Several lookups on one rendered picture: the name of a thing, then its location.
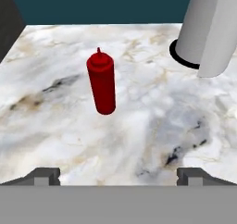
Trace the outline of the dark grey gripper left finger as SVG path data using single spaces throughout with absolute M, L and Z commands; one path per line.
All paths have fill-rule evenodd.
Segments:
M 35 168 L 24 177 L 3 182 L 3 185 L 59 186 L 60 168 Z

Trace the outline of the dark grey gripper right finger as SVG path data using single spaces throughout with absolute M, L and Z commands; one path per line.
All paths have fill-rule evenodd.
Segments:
M 178 186 L 237 186 L 237 183 L 213 177 L 201 168 L 178 168 L 177 177 Z

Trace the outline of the red ketchup bottle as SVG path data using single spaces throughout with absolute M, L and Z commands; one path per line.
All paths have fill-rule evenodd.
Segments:
M 116 108 L 114 60 L 97 48 L 86 62 L 98 113 L 109 115 Z

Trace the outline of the dark grey fridge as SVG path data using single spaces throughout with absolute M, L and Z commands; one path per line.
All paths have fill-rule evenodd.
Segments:
M 25 27 L 14 0 L 0 0 L 0 63 Z

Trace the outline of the black paper towel holder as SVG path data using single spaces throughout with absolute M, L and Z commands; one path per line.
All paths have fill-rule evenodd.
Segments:
M 199 64 L 194 64 L 191 62 L 188 62 L 187 60 L 181 58 L 177 53 L 176 53 L 176 44 L 177 44 L 178 39 L 174 40 L 170 46 L 169 46 L 169 53 L 172 56 L 172 58 L 180 63 L 181 65 L 187 67 L 187 68 L 193 68 L 198 70 L 200 68 Z

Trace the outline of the white paper towel roll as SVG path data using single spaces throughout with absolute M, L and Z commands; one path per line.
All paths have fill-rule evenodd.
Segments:
M 237 0 L 190 0 L 176 44 L 182 59 L 212 78 L 229 65 L 237 47 Z

